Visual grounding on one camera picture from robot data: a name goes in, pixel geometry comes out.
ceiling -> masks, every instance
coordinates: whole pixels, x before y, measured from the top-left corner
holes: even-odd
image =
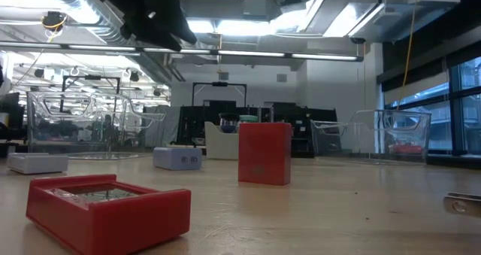
[[[414,8],[409,0],[319,0],[321,3],[317,6],[319,9],[316,9],[314,6],[317,0],[301,0],[301,3],[295,6],[298,8],[299,5],[303,5],[304,9],[299,8],[296,11],[291,10],[291,12],[282,14],[279,12],[278,5],[284,0],[268,1],[274,2],[277,8],[274,11],[268,9],[264,18],[253,18],[245,16],[245,0],[182,0],[187,19],[191,23],[191,29],[198,32],[196,33],[198,43],[193,46],[184,44],[184,47],[355,56],[359,55],[359,51],[362,49],[352,43],[347,35],[355,26],[359,26],[368,14],[374,14],[375,9],[380,5],[387,6],[387,8],[382,8],[383,11],[371,15],[372,17],[353,37],[375,42],[396,41],[408,33],[409,23],[407,21],[410,21]],[[53,43],[115,45],[115,42],[106,41],[105,36],[102,36],[102,27],[107,26],[103,23],[99,26],[95,22],[100,17],[103,22],[111,22],[109,26],[111,24],[121,25],[119,11],[99,0],[80,0],[80,3],[81,8],[72,8],[62,0],[2,0],[0,2],[0,41],[47,42],[51,32],[42,27],[41,17],[48,11],[61,11],[68,15],[68,20],[65,22],[62,34],[55,37],[52,40]],[[454,4],[445,2],[445,4],[436,5],[417,5],[416,29],[437,19]],[[243,15],[242,20],[236,17],[239,13]],[[313,18],[309,23],[310,13]],[[230,27],[226,26],[227,22],[232,19],[237,22],[231,24]],[[207,22],[213,31],[223,32],[222,37],[218,34],[211,34],[210,29],[194,30],[192,22],[195,21]],[[299,30],[306,24],[306,21],[308,24],[306,29]],[[324,29],[324,32],[316,32],[315,29]],[[119,42],[118,45],[146,44],[126,40]],[[14,52],[18,52],[19,59],[26,61],[25,64],[33,63],[38,55],[38,52],[29,52],[26,49]],[[43,68],[50,65],[50,67],[67,71],[72,70],[74,66],[87,66],[85,71],[96,74],[102,74],[101,70],[115,66],[116,71],[105,74],[117,77],[122,77],[125,70],[130,68],[145,74],[141,76],[141,81],[138,83],[148,84],[150,86],[148,90],[151,90],[152,85],[156,83],[169,85],[173,81],[184,81],[185,78],[181,73],[172,70],[176,67],[181,70],[180,66],[182,65],[217,65],[220,60],[223,65],[286,66],[290,70],[296,71],[303,62],[300,59],[253,56],[218,57],[180,54],[172,57],[162,54],[116,56],[100,52],[91,57],[82,57],[78,55],[83,53],[81,51],[71,51],[69,54],[60,53],[46,50],[38,60],[38,66]],[[25,71],[21,67],[16,67],[15,75],[24,74]],[[123,85],[126,85],[129,80],[123,78],[122,82]]]

light blue box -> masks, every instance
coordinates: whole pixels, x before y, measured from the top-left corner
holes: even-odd
[[[199,148],[167,148],[153,149],[153,166],[170,170],[200,169],[202,150]]]

white box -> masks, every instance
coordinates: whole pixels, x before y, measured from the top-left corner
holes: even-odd
[[[66,172],[68,156],[54,156],[48,153],[10,153],[7,167],[25,175]]]

metal clamp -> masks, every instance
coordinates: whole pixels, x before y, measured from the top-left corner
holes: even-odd
[[[481,196],[448,193],[443,203],[444,210],[448,213],[481,217]]]

white wall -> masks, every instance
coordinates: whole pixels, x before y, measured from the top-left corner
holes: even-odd
[[[356,111],[379,107],[376,76],[383,70],[381,44],[371,45],[364,62],[308,60],[306,65],[307,81],[298,79],[297,92],[306,94],[307,107],[335,108],[340,122],[349,121]],[[302,68],[298,75],[304,76]]]
[[[192,105],[192,82],[218,81],[216,65],[179,65],[177,67],[187,82],[172,84],[171,106]],[[284,66],[223,65],[222,71],[229,72],[229,83],[247,84],[247,105],[264,106],[264,102],[296,102],[296,73]],[[277,74],[287,74],[286,83],[277,82]],[[195,96],[194,105],[203,105],[204,100],[236,101],[244,106],[244,97],[234,87],[206,86]]]

